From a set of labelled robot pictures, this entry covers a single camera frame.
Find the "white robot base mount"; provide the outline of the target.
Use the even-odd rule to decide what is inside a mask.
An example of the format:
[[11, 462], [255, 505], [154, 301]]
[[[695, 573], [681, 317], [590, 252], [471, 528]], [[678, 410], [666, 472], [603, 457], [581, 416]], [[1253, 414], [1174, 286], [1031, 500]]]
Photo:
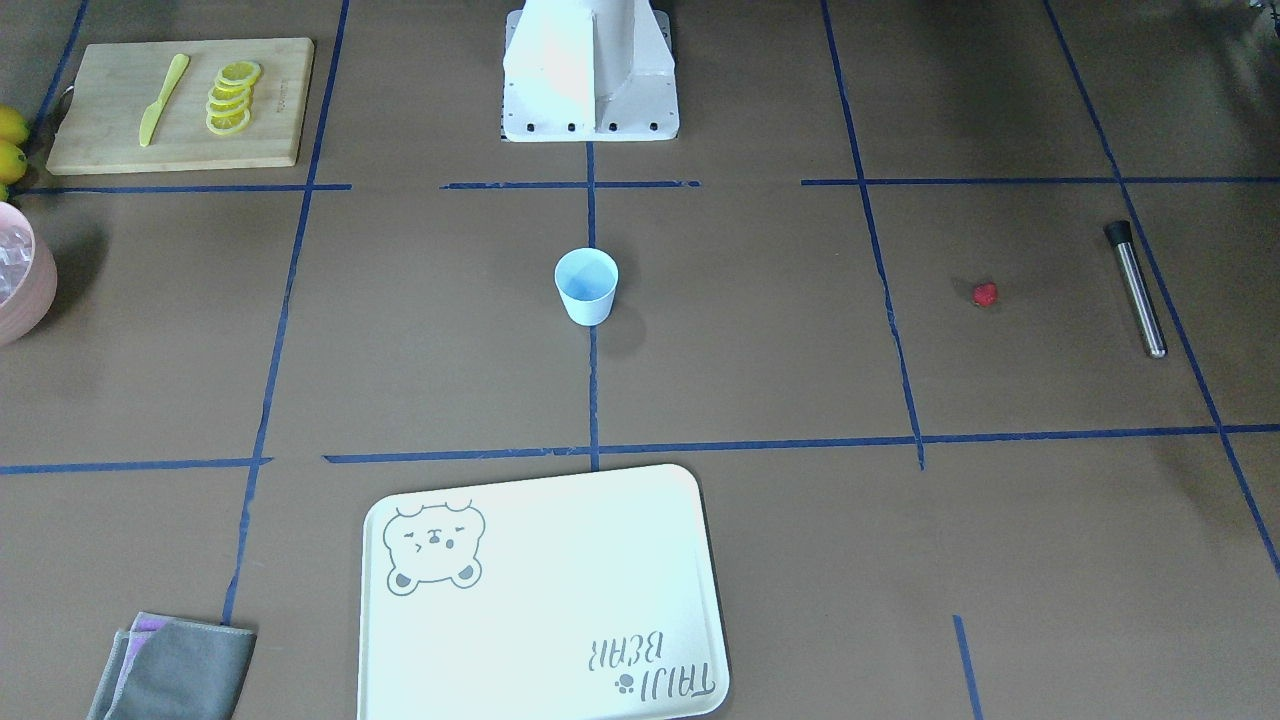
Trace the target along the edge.
[[526, 1], [506, 17], [502, 67], [504, 141], [678, 136], [669, 15], [649, 1]]

